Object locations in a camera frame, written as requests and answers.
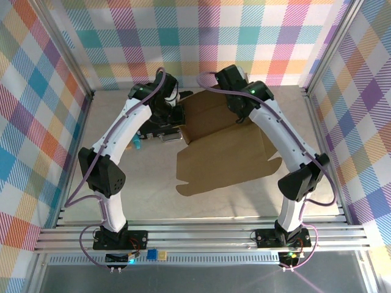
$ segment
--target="small box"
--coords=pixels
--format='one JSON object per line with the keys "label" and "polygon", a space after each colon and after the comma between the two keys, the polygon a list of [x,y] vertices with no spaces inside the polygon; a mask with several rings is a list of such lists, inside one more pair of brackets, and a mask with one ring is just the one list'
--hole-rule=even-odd
{"label": "small box", "polygon": [[159,251],[158,261],[167,261],[167,252],[166,251]]}
{"label": "small box", "polygon": [[156,249],[148,249],[147,260],[156,261],[158,258],[158,251]]}

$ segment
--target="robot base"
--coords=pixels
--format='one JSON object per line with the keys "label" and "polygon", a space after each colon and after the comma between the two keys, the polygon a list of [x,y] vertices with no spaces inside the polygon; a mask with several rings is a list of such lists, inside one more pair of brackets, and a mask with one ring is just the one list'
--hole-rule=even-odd
{"label": "robot base", "polygon": [[290,238],[287,243],[282,243],[276,238],[275,229],[258,229],[255,230],[255,239],[258,248],[278,248],[293,247],[301,248],[311,247],[311,239],[308,229],[302,228],[300,232]]}
{"label": "robot base", "polygon": [[94,250],[145,250],[147,243],[148,231],[130,231],[126,224],[118,233],[115,233],[100,226],[100,231],[94,235],[92,248]]}

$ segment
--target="blue component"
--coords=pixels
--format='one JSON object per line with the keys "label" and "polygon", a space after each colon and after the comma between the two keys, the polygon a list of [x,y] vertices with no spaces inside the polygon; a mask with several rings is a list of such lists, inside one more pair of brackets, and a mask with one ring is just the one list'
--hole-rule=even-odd
{"label": "blue component", "polygon": [[141,140],[137,134],[132,138],[132,142],[137,150],[141,149]]}
{"label": "blue component", "polygon": [[156,261],[158,259],[158,251],[156,249],[148,249],[147,259]]}

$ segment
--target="plaid wall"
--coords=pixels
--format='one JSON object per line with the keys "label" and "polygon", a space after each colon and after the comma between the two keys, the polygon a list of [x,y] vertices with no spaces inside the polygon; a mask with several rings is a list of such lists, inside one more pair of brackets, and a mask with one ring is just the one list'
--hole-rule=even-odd
{"label": "plaid wall", "polygon": [[365,1],[314,94],[353,220],[390,275],[391,0]]}
{"label": "plaid wall", "polygon": [[297,84],[335,0],[46,0],[95,89],[128,89],[164,66],[180,87],[241,65]]}
{"label": "plaid wall", "polygon": [[343,4],[341,5],[340,10],[338,11],[337,17],[335,18],[335,20],[334,20],[334,22],[333,22],[333,24],[332,24],[332,26],[330,28],[329,33],[327,34],[327,37],[324,39],[322,47],[318,51],[318,54],[316,55],[316,59],[315,59],[314,63],[311,66],[309,74],[305,77],[304,83],[302,85],[300,85],[300,86],[303,86],[305,88],[308,87],[308,85],[309,85],[309,83],[311,81],[311,78],[315,74],[316,69],[318,68],[318,65],[319,65],[320,61],[322,60],[322,58],[324,56],[324,53],[326,52],[326,49],[329,46],[329,44],[330,44],[334,34],[336,33],[338,25],[340,24],[341,19],[344,16],[344,14],[346,12],[346,9],[348,8],[348,6],[349,6],[351,1],[352,0],[344,0],[343,1]]}
{"label": "plaid wall", "polygon": [[20,292],[70,169],[84,93],[27,0],[0,0],[0,292]]}

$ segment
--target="flattened cardboard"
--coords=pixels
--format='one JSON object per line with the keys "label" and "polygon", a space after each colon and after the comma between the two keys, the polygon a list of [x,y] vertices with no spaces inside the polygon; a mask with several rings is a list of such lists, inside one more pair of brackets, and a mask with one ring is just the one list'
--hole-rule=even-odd
{"label": "flattened cardboard", "polygon": [[200,92],[183,102],[188,147],[178,153],[177,185],[184,196],[262,178],[275,173],[282,158],[270,160],[276,148],[249,119],[237,125],[224,95]]}

